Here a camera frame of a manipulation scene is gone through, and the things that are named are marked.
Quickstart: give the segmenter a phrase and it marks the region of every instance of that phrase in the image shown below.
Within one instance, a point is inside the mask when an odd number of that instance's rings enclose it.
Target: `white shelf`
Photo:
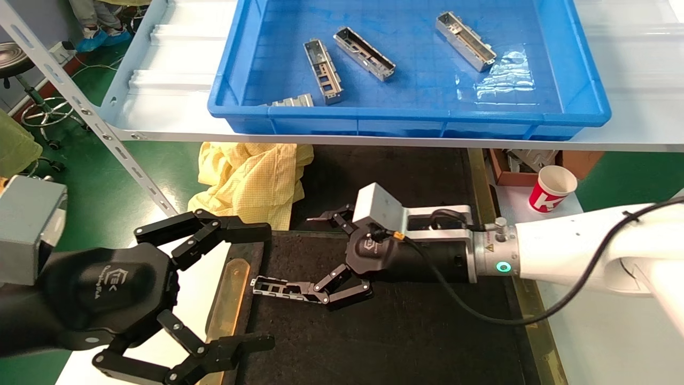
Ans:
[[[684,151],[684,24],[674,3],[576,1],[613,118],[568,142],[236,134],[207,112],[236,3],[153,2],[101,108],[122,140]]]

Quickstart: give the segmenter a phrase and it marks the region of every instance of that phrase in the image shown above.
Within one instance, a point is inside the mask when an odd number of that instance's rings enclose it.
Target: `blue plastic tray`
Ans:
[[[478,73],[436,30],[451,10],[497,53]],[[334,43],[351,27],[394,61],[378,81]],[[328,48],[345,100],[325,106],[303,44]],[[265,107],[311,93],[317,107]],[[209,112],[245,134],[567,140],[610,119],[571,0],[240,0]]]

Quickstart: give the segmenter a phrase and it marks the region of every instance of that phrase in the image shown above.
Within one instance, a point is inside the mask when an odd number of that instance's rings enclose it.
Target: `paper cup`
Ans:
[[[568,169],[546,166],[539,171],[529,205],[536,212],[552,212],[576,188],[577,178]]]

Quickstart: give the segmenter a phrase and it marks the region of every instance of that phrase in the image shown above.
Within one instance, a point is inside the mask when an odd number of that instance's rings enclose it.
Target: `green cloth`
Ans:
[[[42,153],[34,137],[7,112],[0,110],[0,177],[11,177],[26,169]]]

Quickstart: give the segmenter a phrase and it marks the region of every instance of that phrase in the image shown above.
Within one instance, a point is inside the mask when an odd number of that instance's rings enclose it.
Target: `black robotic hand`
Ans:
[[[189,238],[169,258],[157,247]],[[109,345],[93,358],[104,374],[136,384],[195,384],[208,373],[232,370],[242,354],[272,349],[267,334],[229,336],[204,344],[171,310],[184,271],[222,241],[264,242],[267,223],[237,216],[187,212],[135,230],[130,249],[53,253],[36,284],[0,287],[0,357],[50,349]],[[189,353],[173,369],[123,356],[164,328]]]

